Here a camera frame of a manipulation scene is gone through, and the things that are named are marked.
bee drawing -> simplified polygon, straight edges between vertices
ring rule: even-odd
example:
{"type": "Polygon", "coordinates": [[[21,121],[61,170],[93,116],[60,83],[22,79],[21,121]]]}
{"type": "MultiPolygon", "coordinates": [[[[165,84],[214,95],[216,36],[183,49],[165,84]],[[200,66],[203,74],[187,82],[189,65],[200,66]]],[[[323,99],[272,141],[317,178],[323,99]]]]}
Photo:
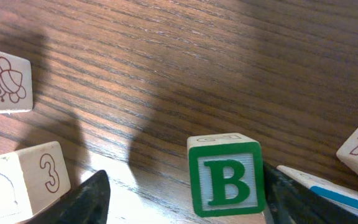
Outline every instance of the bee drawing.
{"type": "Polygon", "coordinates": [[[0,102],[4,102],[4,96],[9,95],[12,103],[19,102],[27,95],[22,86],[23,74],[13,70],[8,59],[0,57],[0,102]]]}

number 3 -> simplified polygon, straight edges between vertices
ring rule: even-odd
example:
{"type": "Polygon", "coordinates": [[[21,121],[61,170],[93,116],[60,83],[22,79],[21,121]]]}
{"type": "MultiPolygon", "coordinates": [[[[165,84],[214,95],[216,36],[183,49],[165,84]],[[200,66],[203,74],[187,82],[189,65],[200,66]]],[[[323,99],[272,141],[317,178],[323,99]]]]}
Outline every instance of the number 3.
{"type": "Polygon", "coordinates": [[[48,181],[45,183],[45,186],[47,187],[47,190],[50,193],[56,193],[57,190],[59,190],[59,175],[57,174],[55,170],[55,161],[53,157],[50,154],[44,154],[41,156],[40,159],[40,167],[41,169],[45,169],[47,167],[47,164],[49,165],[49,176],[53,179],[53,182],[48,181]]]}

green block face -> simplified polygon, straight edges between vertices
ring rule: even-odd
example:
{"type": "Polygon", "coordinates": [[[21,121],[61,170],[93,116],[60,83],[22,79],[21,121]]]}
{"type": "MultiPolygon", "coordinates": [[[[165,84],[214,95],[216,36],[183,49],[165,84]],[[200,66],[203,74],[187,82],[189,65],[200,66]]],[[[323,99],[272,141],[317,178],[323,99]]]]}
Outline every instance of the green block face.
{"type": "Polygon", "coordinates": [[[262,212],[265,192],[260,145],[254,140],[238,142],[238,139],[230,144],[233,135],[225,137],[227,140],[217,145],[211,141],[222,137],[198,138],[206,139],[207,145],[200,146],[198,142],[189,148],[194,211],[201,217],[262,212]]]}

green letter b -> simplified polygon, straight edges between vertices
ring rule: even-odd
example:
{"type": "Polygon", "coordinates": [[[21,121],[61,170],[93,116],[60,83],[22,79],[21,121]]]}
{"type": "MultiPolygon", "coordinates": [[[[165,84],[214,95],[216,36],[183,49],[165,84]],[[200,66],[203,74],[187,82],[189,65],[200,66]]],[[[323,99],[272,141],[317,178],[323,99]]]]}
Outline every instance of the green letter b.
{"type": "Polygon", "coordinates": [[[232,159],[224,161],[208,161],[204,162],[205,166],[211,169],[211,179],[213,188],[213,200],[208,202],[208,205],[230,205],[240,203],[247,199],[250,194],[249,187],[246,183],[240,180],[244,176],[246,169],[241,162],[232,159]],[[225,167],[231,167],[234,171],[232,177],[225,179],[223,169],[225,167]],[[234,198],[226,198],[225,185],[235,185],[239,191],[234,198]]]}

wooden table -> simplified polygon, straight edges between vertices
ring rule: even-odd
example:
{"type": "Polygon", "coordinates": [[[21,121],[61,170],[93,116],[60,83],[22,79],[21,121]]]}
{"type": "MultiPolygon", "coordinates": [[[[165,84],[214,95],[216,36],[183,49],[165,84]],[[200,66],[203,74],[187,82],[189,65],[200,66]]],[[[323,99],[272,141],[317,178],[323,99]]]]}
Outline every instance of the wooden table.
{"type": "Polygon", "coordinates": [[[110,223],[259,223],[193,213],[201,134],[358,190],[335,156],[358,127],[358,1],[0,1],[0,51],[31,61],[35,103],[0,114],[0,154],[59,141],[73,186],[106,170],[110,223]]]}

